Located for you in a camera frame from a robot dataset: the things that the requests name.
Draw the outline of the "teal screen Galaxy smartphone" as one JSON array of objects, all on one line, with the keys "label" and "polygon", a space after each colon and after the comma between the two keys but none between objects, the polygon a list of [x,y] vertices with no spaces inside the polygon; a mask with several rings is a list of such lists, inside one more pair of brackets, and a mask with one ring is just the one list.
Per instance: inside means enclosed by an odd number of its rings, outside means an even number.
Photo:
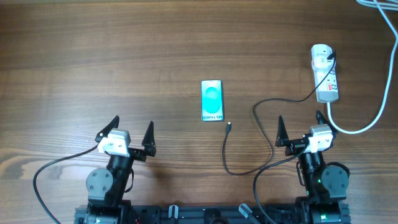
[{"label": "teal screen Galaxy smartphone", "polygon": [[224,120],[221,80],[201,81],[201,119],[204,122]]}]

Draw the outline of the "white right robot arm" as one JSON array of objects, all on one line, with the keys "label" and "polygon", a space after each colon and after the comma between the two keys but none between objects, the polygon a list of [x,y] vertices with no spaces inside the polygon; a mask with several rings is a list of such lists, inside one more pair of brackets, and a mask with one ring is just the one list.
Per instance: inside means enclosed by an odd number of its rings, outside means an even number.
[{"label": "white right robot arm", "polygon": [[289,215],[278,210],[277,217],[284,223],[350,223],[346,199],[349,186],[349,169],[339,162],[326,163],[323,152],[333,147],[338,131],[322,115],[316,112],[318,124],[300,139],[290,139],[283,117],[278,120],[275,146],[285,147],[286,156],[296,156],[296,169],[300,185],[307,195],[297,197]]}]

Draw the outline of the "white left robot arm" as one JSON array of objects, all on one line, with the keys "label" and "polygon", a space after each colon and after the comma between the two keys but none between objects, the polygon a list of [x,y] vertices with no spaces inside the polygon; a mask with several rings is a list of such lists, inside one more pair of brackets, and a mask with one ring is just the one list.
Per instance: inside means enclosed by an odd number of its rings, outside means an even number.
[{"label": "white left robot arm", "polygon": [[123,195],[132,189],[127,182],[134,177],[133,162],[145,162],[148,156],[154,157],[156,154],[154,122],[148,125],[141,143],[143,149],[130,147],[129,131],[118,126],[119,116],[115,116],[96,135],[98,151],[109,155],[109,162],[105,168],[95,169],[88,175],[88,206],[82,212],[75,212],[75,223],[138,222],[134,219],[131,201],[123,199]]}]

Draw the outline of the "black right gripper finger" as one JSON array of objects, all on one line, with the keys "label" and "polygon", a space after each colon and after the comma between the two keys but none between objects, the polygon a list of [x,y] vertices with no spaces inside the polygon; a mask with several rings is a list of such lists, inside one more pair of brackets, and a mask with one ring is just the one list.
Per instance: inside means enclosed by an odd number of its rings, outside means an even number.
[{"label": "black right gripper finger", "polygon": [[278,119],[278,130],[275,140],[276,147],[288,146],[290,144],[289,136],[285,128],[285,123],[283,117],[280,115]]},{"label": "black right gripper finger", "polygon": [[333,139],[335,139],[338,134],[338,130],[323,116],[320,110],[316,110],[316,119],[318,124],[327,124],[330,127]]}]

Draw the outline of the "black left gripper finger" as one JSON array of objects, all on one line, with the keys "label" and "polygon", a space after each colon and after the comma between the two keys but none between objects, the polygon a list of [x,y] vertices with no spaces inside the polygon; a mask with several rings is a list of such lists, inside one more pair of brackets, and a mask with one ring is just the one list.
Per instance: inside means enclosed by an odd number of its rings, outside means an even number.
[{"label": "black left gripper finger", "polygon": [[153,121],[151,121],[149,123],[141,145],[144,147],[145,155],[155,157],[156,145],[155,145],[155,139],[154,139],[154,122]]},{"label": "black left gripper finger", "polygon": [[118,128],[119,126],[119,116],[116,115],[112,121],[105,126],[95,137],[96,142],[100,142],[103,138],[108,137],[108,134],[113,128]]}]

